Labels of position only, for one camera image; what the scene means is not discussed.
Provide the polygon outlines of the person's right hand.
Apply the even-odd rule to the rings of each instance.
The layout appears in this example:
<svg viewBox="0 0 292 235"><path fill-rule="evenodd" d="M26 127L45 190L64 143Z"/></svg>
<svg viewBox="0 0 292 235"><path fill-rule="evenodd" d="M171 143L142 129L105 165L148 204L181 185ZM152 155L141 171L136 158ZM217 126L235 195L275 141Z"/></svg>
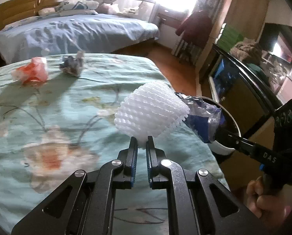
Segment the person's right hand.
<svg viewBox="0 0 292 235"><path fill-rule="evenodd" d="M264 194L262 177L248 183L246 195L246 206L269 230L278 229L291 212L282 194Z"/></svg>

